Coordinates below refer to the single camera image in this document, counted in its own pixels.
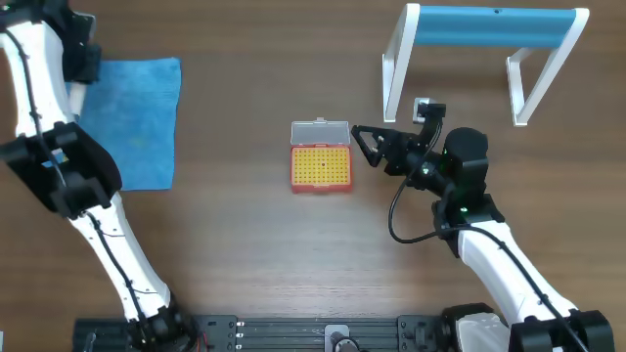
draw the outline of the blue towel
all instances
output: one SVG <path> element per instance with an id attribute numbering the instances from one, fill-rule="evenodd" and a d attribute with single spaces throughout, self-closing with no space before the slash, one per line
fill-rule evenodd
<path id="1" fill-rule="evenodd" d="M 123 191 L 169 190 L 180 60 L 102 62 L 78 124 L 117 164 Z"/>

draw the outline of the open box lid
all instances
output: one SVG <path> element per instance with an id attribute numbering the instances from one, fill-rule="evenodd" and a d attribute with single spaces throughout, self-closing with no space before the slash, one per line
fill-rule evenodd
<path id="1" fill-rule="evenodd" d="M 348 121 L 327 121 L 318 117 L 315 121 L 291 123 L 291 145 L 350 145 Z"/>

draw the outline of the brown wood surface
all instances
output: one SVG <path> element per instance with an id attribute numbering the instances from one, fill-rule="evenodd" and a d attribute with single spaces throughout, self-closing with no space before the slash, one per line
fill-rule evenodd
<path id="1" fill-rule="evenodd" d="M 419 48 L 399 123 L 413 98 L 448 104 L 444 133 L 489 136 L 488 191 L 519 246 L 565 297 L 611 321 L 626 348 L 626 3 L 456 1 L 493 7 L 589 7 L 571 56 L 526 128 L 513 128 L 509 49 Z M 124 193 L 126 214 L 160 276 L 194 313 L 393 317 L 493 303 L 447 245 L 394 242 L 386 211 L 401 179 L 355 151 L 354 192 L 295 196 L 294 120 L 382 126 L 380 54 L 399 0 L 74 1 L 98 17 L 109 60 L 182 59 L 176 175 L 168 192 Z M 526 88 L 546 55 L 524 64 Z M 0 65 L 1 142 L 15 107 Z M 0 330 L 6 351 L 68 351 L 77 317 L 120 317 L 87 242 L 0 167 Z M 396 226 L 431 230 L 434 197 L 407 191 Z"/>

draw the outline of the metal base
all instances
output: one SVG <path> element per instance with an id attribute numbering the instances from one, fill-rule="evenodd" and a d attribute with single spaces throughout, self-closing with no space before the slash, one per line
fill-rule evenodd
<path id="1" fill-rule="evenodd" d="M 195 316 L 200 351 L 237 350 L 323 352 L 328 325 L 349 327 L 350 337 L 370 352 L 436 352 L 435 332 L 441 319 L 434 316 L 400 316 L 397 319 L 238 319 L 235 316 Z M 124 320 L 80 319 L 74 325 L 73 352 L 83 352 L 85 341 L 96 334 L 93 352 L 135 351 L 128 346 Z M 206 333 L 207 346 L 202 333 Z"/>

